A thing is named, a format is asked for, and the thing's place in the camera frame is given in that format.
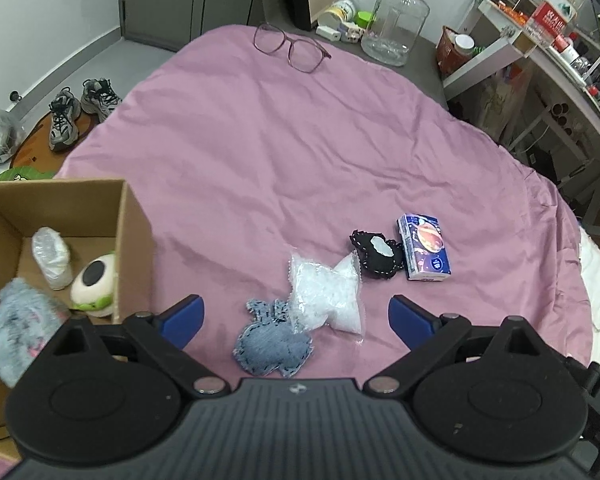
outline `blue gripper pad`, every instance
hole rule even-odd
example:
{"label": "blue gripper pad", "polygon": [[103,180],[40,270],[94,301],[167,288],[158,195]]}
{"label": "blue gripper pad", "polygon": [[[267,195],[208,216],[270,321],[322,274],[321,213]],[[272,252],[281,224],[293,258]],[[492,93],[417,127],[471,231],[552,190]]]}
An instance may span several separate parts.
{"label": "blue gripper pad", "polygon": [[402,342],[414,350],[442,326],[440,320],[404,296],[389,301],[389,326]]}
{"label": "blue gripper pad", "polygon": [[205,320],[205,302],[200,296],[191,294],[155,319],[160,335],[182,350],[202,328]]}

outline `white and green plush toy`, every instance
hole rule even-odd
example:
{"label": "white and green plush toy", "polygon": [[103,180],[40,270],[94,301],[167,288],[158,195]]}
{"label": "white and green plush toy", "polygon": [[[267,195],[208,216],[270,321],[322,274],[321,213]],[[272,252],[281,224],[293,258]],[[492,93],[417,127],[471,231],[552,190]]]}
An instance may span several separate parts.
{"label": "white and green plush toy", "polygon": [[116,257],[113,253],[96,258],[80,271],[71,286],[73,310],[105,317],[113,314]]}

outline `gray ribbed panel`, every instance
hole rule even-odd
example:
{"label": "gray ribbed panel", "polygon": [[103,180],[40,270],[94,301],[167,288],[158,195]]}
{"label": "gray ribbed panel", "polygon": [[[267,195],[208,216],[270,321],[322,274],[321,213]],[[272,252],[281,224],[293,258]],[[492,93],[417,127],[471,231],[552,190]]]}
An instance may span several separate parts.
{"label": "gray ribbed panel", "polygon": [[[306,386],[295,394],[290,386]],[[437,448],[403,406],[350,380],[245,380],[193,405],[171,437],[128,462],[91,470],[27,462],[10,480],[583,480],[567,459],[505,469]]]}

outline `orange mat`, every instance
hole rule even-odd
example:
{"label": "orange mat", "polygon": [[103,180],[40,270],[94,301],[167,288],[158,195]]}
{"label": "orange mat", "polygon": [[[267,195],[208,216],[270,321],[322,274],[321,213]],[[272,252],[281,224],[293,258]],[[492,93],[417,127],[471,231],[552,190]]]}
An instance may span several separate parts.
{"label": "orange mat", "polygon": [[51,130],[51,113],[48,113],[38,121],[29,137],[20,145],[16,154],[11,158],[10,168],[19,168],[21,166],[32,166],[36,170],[58,171],[65,158],[71,150],[80,144],[94,126],[98,124],[96,115],[87,115],[81,113],[78,120],[75,121],[80,130],[78,141],[66,152],[56,153],[49,149],[49,131]]}

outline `sneaker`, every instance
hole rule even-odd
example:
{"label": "sneaker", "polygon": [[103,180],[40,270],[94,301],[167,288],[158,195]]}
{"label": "sneaker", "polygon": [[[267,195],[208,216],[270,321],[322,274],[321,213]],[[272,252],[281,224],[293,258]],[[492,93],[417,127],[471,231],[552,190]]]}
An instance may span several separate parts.
{"label": "sneaker", "polygon": [[80,131],[75,120],[80,116],[80,101],[70,92],[69,87],[65,87],[51,101],[49,109],[52,117],[49,148],[52,152],[63,152],[78,140]]}
{"label": "sneaker", "polygon": [[85,113],[97,114],[100,122],[109,117],[122,99],[111,88],[108,79],[87,79],[80,104]]}

